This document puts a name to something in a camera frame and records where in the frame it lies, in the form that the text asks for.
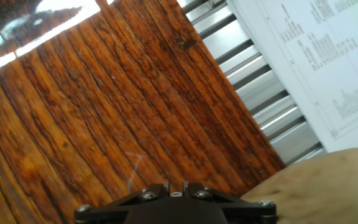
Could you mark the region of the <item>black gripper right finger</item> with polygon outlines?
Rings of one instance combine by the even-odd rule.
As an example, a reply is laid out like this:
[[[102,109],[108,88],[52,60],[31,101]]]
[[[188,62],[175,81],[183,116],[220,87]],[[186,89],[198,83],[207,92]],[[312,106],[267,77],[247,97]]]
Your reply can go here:
[[[220,190],[189,181],[175,192],[176,199],[188,199],[178,208],[190,223],[276,224],[276,204],[271,200],[247,202]]]

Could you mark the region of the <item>bare person hand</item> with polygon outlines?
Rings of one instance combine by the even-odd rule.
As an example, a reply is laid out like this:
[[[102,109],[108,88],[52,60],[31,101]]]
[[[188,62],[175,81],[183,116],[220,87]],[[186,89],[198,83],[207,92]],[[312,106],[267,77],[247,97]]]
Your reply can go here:
[[[241,198],[271,200],[281,224],[358,223],[358,148],[292,164]]]

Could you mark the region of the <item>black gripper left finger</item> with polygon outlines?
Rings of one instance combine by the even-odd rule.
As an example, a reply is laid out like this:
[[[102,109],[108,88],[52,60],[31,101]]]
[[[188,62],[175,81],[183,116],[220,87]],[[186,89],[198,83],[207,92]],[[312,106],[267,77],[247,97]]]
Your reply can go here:
[[[170,196],[170,183],[150,184],[147,188],[131,193],[115,202],[99,207],[80,205],[75,210],[75,223],[123,222],[128,213],[136,207],[146,205]]]

